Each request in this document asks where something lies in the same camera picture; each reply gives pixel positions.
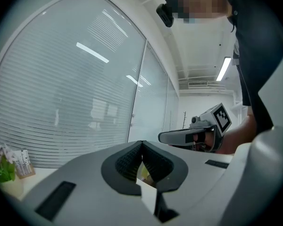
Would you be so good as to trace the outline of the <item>person's right hand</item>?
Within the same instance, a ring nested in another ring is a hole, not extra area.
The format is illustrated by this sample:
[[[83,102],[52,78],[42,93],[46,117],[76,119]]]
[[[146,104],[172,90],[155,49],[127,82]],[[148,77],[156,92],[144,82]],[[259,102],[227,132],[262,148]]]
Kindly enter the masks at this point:
[[[215,143],[214,131],[205,131],[193,134],[194,146],[193,149],[199,152],[213,152],[212,147]]]

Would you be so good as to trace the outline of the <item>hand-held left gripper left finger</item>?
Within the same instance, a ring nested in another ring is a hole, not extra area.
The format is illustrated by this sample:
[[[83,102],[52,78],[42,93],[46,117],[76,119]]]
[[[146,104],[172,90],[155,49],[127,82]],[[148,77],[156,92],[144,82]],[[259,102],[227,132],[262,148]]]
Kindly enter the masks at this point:
[[[17,204],[31,226],[153,226],[136,174],[140,141],[76,157]]]

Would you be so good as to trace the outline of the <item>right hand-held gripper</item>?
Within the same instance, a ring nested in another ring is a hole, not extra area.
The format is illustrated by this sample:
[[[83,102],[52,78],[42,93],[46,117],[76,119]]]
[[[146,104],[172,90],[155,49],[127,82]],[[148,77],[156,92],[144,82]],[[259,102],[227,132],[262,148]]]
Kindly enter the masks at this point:
[[[225,132],[232,122],[222,103],[211,107],[199,116],[191,119],[189,129],[161,132],[158,135],[159,142],[168,145],[190,146],[195,145],[194,150],[214,153],[219,150],[223,142]],[[212,131],[214,143],[208,146],[205,143],[205,133]]]

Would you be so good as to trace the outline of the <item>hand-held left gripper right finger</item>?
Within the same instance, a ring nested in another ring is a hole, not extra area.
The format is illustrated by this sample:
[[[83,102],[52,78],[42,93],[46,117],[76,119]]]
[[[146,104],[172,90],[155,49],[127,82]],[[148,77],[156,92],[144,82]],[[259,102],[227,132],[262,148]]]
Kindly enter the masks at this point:
[[[231,156],[144,141],[143,163],[156,187],[143,223],[220,223],[230,196],[219,192]]]

